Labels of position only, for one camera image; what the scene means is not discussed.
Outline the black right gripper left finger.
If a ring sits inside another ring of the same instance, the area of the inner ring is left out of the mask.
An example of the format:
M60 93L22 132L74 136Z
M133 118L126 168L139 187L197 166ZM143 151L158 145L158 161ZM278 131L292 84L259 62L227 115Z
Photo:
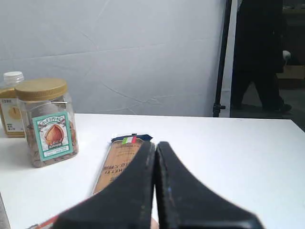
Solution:
M125 170L105 189L61 213L56 229L149 229L155 145L144 142Z

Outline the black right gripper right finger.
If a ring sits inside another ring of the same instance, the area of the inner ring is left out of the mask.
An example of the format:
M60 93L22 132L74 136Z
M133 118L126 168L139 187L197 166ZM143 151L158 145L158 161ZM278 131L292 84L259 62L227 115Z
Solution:
M155 153L155 188L162 229L260 229L258 217L225 200L183 165L170 144Z

